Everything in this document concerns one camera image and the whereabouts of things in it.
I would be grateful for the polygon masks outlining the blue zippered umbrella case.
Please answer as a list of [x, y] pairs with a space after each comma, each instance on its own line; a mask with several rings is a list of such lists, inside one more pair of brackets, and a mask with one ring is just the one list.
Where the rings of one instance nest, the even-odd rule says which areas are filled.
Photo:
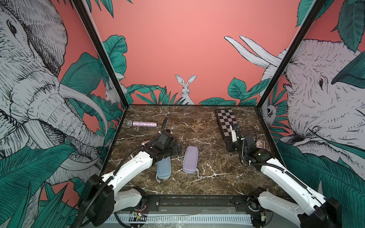
[[171, 160], [170, 157], [163, 158], [157, 162], [156, 180], [158, 183], [170, 178], [171, 176]]

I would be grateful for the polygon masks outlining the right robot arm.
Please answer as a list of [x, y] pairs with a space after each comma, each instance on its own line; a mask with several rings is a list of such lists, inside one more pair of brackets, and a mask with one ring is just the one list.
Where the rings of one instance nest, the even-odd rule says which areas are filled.
[[255, 167], [270, 177], [294, 201], [276, 196], [258, 187], [247, 198], [253, 212], [271, 211], [299, 228], [341, 228], [342, 206], [335, 198], [326, 198], [291, 173], [264, 148], [256, 145], [257, 136], [242, 131], [238, 124], [230, 126], [230, 149], [236, 150], [242, 164]]

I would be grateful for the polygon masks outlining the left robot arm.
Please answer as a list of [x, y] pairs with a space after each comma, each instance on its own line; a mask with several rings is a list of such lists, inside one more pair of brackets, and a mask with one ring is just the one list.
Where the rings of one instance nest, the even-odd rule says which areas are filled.
[[121, 189], [163, 158], [177, 156], [181, 152], [181, 146], [167, 129], [137, 150], [138, 154], [124, 162], [120, 168], [103, 176], [94, 174], [87, 180], [77, 204], [79, 212], [72, 224], [73, 228], [80, 228], [84, 219], [88, 219], [96, 227], [100, 226], [112, 214], [138, 206], [143, 192], [137, 189], [123, 192]]

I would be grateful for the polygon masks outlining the purple zippered umbrella case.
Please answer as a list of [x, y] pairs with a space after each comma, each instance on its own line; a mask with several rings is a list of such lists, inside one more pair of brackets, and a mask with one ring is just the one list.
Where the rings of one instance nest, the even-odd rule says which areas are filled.
[[184, 161], [182, 165], [182, 169], [185, 173], [193, 174], [197, 173], [199, 177], [199, 170], [197, 169], [198, 163], [198, 156], [199, 156], [199, 149], [195, 146], [188, 146], [186, 148], [184, 154]]

